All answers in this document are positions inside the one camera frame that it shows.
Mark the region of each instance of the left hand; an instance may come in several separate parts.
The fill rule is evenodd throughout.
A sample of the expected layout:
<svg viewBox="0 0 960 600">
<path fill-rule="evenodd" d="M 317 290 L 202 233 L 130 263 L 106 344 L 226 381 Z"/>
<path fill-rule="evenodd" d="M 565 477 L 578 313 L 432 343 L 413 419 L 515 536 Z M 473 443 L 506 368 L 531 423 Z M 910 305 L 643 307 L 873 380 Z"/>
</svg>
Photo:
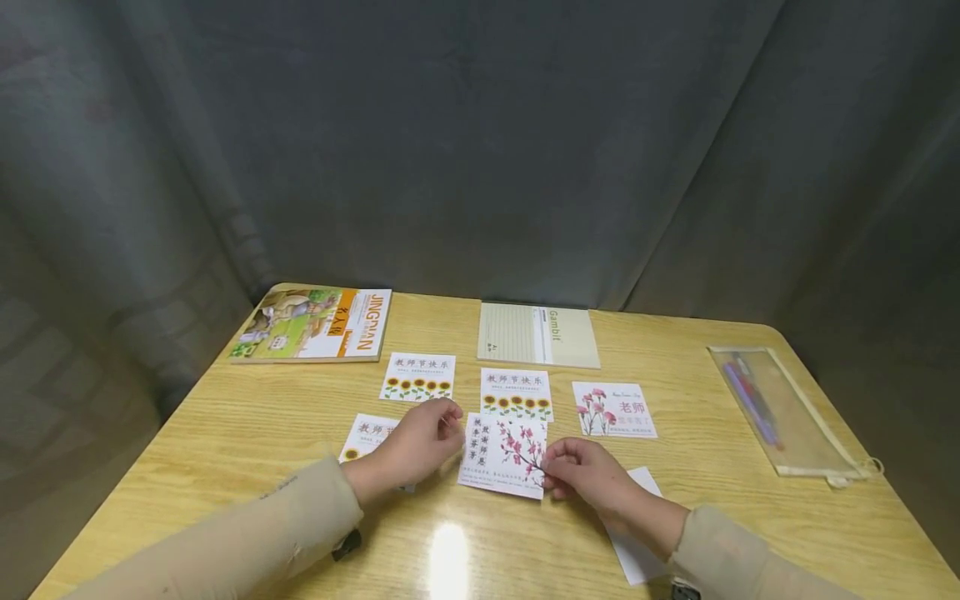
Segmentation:
<svg viewBox="0 0 960 600">
<path fill-rule="evenodd" d="M 341 466 L 361 505 L 387 490 L 417 484 L 464 447 L 464 410 L 448 398 L 411 408 L 380 446 Z"/>
</svg>

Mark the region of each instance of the pen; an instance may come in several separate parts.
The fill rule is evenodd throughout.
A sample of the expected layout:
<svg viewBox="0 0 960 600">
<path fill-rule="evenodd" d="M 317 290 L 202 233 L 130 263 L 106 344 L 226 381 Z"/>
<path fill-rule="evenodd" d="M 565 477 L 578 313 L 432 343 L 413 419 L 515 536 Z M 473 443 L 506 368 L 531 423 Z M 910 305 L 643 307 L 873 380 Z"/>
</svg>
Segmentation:
<svg viewBox="0 0 960 600">
<path fill-rule="evenodd" d="M 723 366 L 723 370 L 727 375 L 727 379 L 733 386 L 733 389 L 736 391 L 736 394 L 740 397 L 740 403 L 743 404 L 743 406 L 747 409 L 747 412 L 750 413 L 750 418 L 754 421 L 756 428 L 760 431 L 760 436 L 763 438 L 763 441 L 768 445 L 783 450 L 783 444 L 780 442 L 780 438 L 777 437 L 777 430 L 774 429 L 774 426 L 760 415 L 760 412 L 754 403 L 754 399 L 751 398 L 750 394 L 748 394 L 746 389 L 744 389 L 743 382 L 741 381 L 740 377 L 737 376 L 736 367 L 733 365 L 733 363 L 727 363 Z"/>
<path fill-rule="evenodd" d="M 740 372 L 743 374 L 743 376 L 740 377 L 740 383 L 743 384 L 744 390 L 746 390 L 747 394 L 749 394 L 750 398 L 754 401 L 760 415 L 767 419 L 767 422 L 776 430 L 777 420 L 774 418 L 773 411 L 770 410 L 770 405 L 767 404 L 766 398 L 763 397 L 763 394 L 756 387 L 754 374 L 750 372 L 750 367 L 747 366 L 747 363 L 740 356 L 739 352 L 733 353 L 733 360 L 736 361 L 737 367 L 740 368 Z"/>
</svg>

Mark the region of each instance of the card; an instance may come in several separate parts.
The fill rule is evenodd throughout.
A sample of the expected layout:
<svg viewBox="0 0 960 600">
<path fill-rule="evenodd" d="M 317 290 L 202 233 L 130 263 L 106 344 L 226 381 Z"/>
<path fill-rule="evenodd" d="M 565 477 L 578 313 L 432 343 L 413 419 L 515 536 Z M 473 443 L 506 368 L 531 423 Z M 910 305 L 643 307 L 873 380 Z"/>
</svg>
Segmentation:
<svg viewBox="0 0 960 600">
<path fill-rule="evenodd" d="M 457 483 L 543 499 L 540 461 L 545 450 L 546 423 L 541 420 L 507 420 L 470 413 Z"/>
<path fill-rule="evenodd" d="M 355 461 L 361 456 L 366 456 L 376 450 L 376 447 L 394 432 L 398 423 L 400 421 L 397 419 L 357 414 L 357 418 L 353 420 L 353 427 L 350 428 L 347 435 L 347 443 L 344 444 L 344 449 L 340 451 L 340 462 Z M 407 486 L 403 489 L 412 493 L 414 487 Z"/>
<path fill-rule="evenodd" d="M 546 371 L 480 370 L 480 412 L 508 419 L 553 421 Z"/>
<path fill-rule="evenodd" d="M 456 365 L 457 357 L 447 354 L 394 352 L 383 378 L 380 399 L 423 402 L 432 397 L 453 398 Z"/>
<path fill-rule="evenodd" d="M 477 358 L 600 369 L 590 314 L 572 308 L 481 303 Z"/>
<path fill-rule="evenodd" d="M 644 490 L 663 496 L 647 467 L 635 468 L 628 473 Z M 645 545 L 626 533 L 614 531 L 606 523 L 604 526 L 607 527 L 607 534 L 613 542 L 613 550 L 616 552 L 616 558 L 620 560 L 620 566 L 623 568 L 623 574 L 627 576 L 628 584 L 638 586 L 666 574 L 666 565 Z"/>
<path fill-rule="evenodd" d="M 657 437 L 643 392 L 635 383 L 574 381 L 573 397 L 585 436 Z"/>
</svg>

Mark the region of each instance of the pink carnation illustration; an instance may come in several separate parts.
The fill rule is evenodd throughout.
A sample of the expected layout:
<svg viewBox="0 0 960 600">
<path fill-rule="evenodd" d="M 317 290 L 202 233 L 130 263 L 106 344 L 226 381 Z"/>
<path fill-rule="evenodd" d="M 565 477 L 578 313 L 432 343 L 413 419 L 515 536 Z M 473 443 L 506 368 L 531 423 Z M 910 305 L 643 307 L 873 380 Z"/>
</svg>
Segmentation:
<svg viewBox="0 0 960 600">
<path fill-rule="evenodd" d="M 608 411 L 604 405 L 606 399 L 606 392 L 600 388 L 594 388 L 592 392 L 585 394 L 582 398 L 586 406 L 577 405 L 577 418 L 580 419 L 587 435 L 605 436 L 611 425 L 616 425 L 616 415 Z"/>
</svg>

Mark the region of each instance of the cherry blossom card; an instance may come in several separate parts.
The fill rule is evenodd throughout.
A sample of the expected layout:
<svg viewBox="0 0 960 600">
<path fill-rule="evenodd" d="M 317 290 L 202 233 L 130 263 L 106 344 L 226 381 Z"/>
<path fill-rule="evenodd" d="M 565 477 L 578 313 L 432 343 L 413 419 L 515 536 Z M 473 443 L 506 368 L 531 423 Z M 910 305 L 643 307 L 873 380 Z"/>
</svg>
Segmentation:
<svg viewBox="0 0 960 600">
<path fill-rule="evenodd" d="M 508 419 L 553 421 L 546 371 L 480 370 L 480 412 Z"/>
<path fill-rule="evenodd" d="M 643 392 L 635 383 L 574 381 L 573 397 L 586 436 L 657 437 Z"/>
<path fill-rule="evenodd" d="M 387 439 L 399 423 L 396 419 L 374 417 L 373 415 L 357 414 L 353 420 L 353 427 L 347 435 L 347 443 L 340 451 L 340 462 L 355 461 L 361 456 L 370 454 L 376 447 Z M 404 490 L 412 493 L 414 486 L 407 486 Z"/>
<path fill-rule="evenodd" d="M 381 400 L 423 402 L 432 397 L 453 397 L 453 371 L 457 357 L 447 354 L 390 355 Z"/>
<path fill-rule="evenodd" d="M 470 413 L 457 483 L 541 500 L 545 449 L 546 423 L 541 420 Z"/>
</svg>

